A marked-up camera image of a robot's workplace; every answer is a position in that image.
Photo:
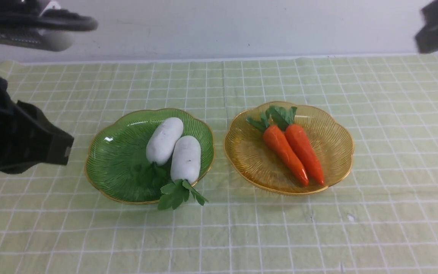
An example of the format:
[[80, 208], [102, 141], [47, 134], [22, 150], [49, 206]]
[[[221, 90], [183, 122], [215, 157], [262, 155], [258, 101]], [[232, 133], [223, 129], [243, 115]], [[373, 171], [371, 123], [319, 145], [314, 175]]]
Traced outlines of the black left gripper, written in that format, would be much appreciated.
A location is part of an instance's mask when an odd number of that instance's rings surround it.
[[40, 163], [66, 166], [74, 137], [35, 105], [12, 100], [7, 88], [0, 77], [0, 171], [21, 174]]

